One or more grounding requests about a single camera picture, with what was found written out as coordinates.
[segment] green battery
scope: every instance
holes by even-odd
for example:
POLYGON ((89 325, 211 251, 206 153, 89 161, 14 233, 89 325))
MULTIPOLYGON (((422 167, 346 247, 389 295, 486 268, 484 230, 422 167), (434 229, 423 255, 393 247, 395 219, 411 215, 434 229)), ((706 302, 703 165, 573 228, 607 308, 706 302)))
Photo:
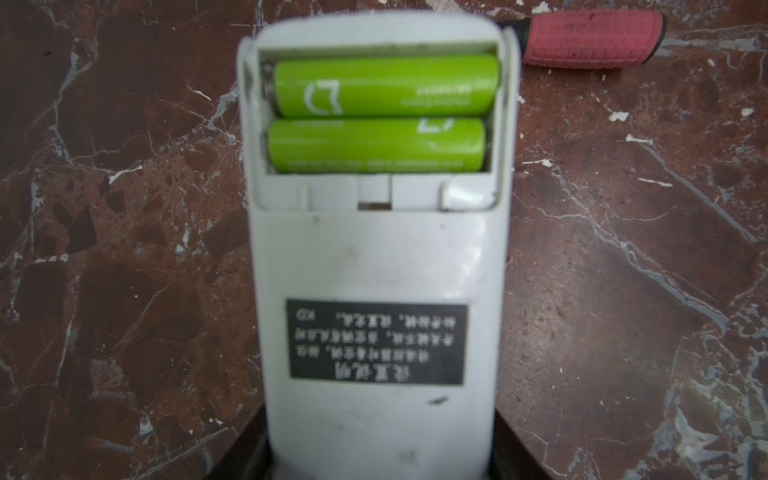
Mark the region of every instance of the green battery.
POLYGON ((277 120, 267 143, 281 174, 474 172, 485 126, 477 118, 277 120))
POLYGON ((279 61, 265 92, 285 118, 483 115, 493 108, 493 54, 279 61))

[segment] metal spring contact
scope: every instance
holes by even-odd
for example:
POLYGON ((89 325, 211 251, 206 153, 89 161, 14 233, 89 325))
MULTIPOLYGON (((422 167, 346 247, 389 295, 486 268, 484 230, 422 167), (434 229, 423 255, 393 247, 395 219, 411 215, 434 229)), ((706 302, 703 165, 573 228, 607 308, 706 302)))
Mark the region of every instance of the metal spring contact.
POLYGON ((272 106, 272 109, 280 117, 280 105, 277 103, 277 93, 275 92, 275 67, 272 64, 265 63, 261 66, 261 93, 272 106))

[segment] black label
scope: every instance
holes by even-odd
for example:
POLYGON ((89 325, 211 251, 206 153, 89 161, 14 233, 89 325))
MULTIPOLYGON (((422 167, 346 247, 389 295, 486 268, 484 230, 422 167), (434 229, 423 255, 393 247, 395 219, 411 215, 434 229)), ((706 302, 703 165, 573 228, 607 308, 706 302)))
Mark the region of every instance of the black label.
POLYGON ((294 379, 461 385, 466 305, 287 300, 294 379))

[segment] white plastic casing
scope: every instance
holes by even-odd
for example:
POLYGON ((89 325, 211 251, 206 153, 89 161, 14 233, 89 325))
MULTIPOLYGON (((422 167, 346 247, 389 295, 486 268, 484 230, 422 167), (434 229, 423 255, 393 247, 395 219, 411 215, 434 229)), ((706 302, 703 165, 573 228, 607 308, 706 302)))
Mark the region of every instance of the white plastic casing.
POLYGON ((293 19, 237 53, 243 161, 270 444, 278 476, 482 478, 502 317, 520 51, 487 19, 386 12, 293 19), (279 175, 260 66, 281 58, 495 51, 501 82, 474 174, 279 175), (364 210, 361 204, 389 204, 364 210), (290 376, 286 299, 468 305, 464 383, 375 384, 290 376), (447 397, 435 405, 430 400, 447 397))

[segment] pink handle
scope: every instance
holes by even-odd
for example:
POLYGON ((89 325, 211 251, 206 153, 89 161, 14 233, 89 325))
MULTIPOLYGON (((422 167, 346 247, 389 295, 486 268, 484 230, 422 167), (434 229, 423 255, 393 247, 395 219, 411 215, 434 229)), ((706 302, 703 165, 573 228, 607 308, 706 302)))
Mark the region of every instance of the pink handle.
POLYGON ((553 68, 624 68, 646 61, 664 36, 648 10, 574 10, 534 15, 523 63, 553 68))

